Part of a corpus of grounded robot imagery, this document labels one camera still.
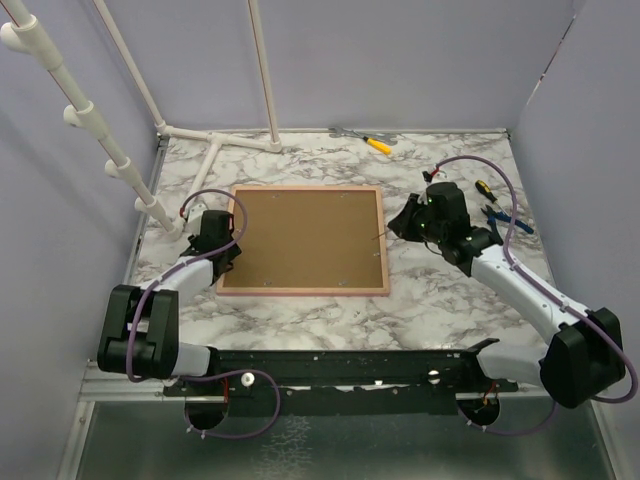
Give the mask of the pink picture frame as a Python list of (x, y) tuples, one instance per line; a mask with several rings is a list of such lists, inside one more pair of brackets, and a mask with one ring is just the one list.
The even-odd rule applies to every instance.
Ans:
[(376, 186), (236, 185), (229, 211), (248, 228), (220, 296), (386, 296), (383, 199)]

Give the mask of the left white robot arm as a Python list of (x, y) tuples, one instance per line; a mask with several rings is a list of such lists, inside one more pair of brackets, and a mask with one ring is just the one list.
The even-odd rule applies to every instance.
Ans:
[(221, 371), (210, 363), (212, 349), (179, 340), (179, 311), (230, 271), (240, 254), (234, 215), (205, 211), (199, 232), (169, 270), (140, 286), (112, 290), (97, 352), (100, 370), (132, 381), (186, 376), (195, 392), (214, 392)]

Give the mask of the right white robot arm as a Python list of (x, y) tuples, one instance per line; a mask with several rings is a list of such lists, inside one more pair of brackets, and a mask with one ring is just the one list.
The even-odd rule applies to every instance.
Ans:
[(620, 323), (608, 309), (590, 310), (508, 257), (495, 229), (472, 225), (463, 192), (453, 182), (409, 195), (389, 229), (429, 244), (444, 260), (493, 290), (544, 340), (542, 348), (492, 343), (459, 367), (461, 383), (481, 391), (494, 379), (537, 385), (558, 404), (575, 408), (622, 380)]

